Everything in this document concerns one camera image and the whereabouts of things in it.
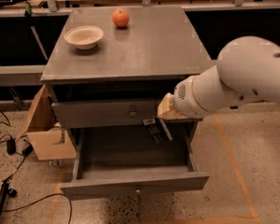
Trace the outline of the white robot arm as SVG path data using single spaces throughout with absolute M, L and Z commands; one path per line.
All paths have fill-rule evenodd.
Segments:
M 214 66 L 182 80 L 166 94 L 158 117 L 200 119 L 220 108 L 261 100 L 280 104 L 280 47 L 244 36 L 228 43 Z

